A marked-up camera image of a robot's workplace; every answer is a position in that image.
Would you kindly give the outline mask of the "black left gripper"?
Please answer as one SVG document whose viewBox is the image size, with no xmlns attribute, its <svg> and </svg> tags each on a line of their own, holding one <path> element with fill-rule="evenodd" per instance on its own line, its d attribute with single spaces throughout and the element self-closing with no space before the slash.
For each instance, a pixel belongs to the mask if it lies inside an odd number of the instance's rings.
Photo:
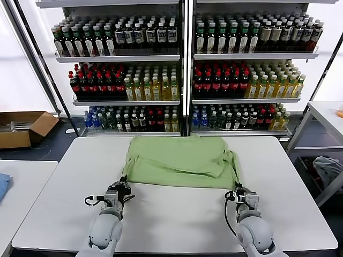
<svg viewBox="0 0 343 257">
<path fill-rule="evenodd" d="M 117 192 L 118 201 L 122 205 L 126 202 L 126 196 L 131 199 L 131 187 L 128 184 L 127 176 L 122 176 L 118 182 L 111 184 L 108 189 Z"/>
</svg>

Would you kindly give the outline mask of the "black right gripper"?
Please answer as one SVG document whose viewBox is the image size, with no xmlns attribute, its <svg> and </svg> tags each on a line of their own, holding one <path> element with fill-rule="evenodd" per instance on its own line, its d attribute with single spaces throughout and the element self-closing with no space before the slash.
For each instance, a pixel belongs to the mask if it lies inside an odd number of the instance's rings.
<svg viewBox="0 0 343 257">
<path fill-rule="evenodd" d="M 230 201 L 234 203 L 246 203 L 246 193 L 248 189 L 243 187 L 241 183 L 235 182 L 235 189 L 230 191 Z"/>
</svg>

